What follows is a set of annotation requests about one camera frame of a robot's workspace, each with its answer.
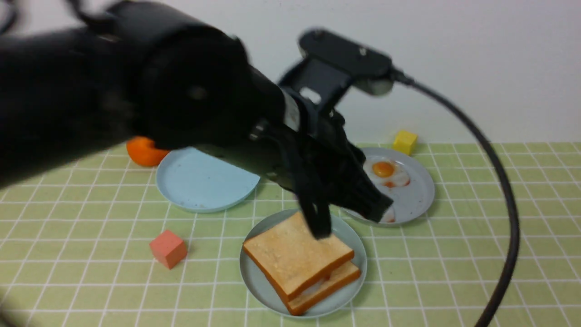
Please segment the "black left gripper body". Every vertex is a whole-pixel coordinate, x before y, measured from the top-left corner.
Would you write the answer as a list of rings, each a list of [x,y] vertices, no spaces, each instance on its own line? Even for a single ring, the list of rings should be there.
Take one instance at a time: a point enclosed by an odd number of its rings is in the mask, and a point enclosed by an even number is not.
[[[298,195],[353,195],[366,186],[365,157],[346,137],[335,106],[349,84],[315,83],[319,104],[295,84],[195,85],[206,115],[197,149]]]

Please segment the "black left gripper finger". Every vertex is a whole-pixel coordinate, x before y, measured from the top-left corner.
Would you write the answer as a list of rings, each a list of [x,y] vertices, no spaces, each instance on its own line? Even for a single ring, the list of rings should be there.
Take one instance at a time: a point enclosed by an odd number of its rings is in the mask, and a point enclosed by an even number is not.
[[[281,155],[291,179],[291,186],[287,190],[296,196],[313,238],[320,240],[330,237],[332,224],[329,204],[314,166],[302,157],[293,137],[281,137]]]
[[[332,169],[325,186],[328,201],[341,208],[358,213],[363,219],[380,222],[394,201],[381,193],[363,170],[363,164],[354,154],[342,158]]]

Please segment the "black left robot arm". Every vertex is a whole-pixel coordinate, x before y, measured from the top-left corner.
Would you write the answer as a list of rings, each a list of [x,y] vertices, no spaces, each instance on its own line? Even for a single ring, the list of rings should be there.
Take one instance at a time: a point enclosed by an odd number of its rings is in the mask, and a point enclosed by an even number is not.
[[[315,238],[329,205],[379,222],[392,206],[363,170],[335,106],[351,86],[390,90],[391,59],[322,28],[301,35],[302,59],[278,83],[240,39],[153,1],[120,0],[79,27],[8,36],[1,25],[1,186],[136,136],[158,149],[193,147],[296,194]]]

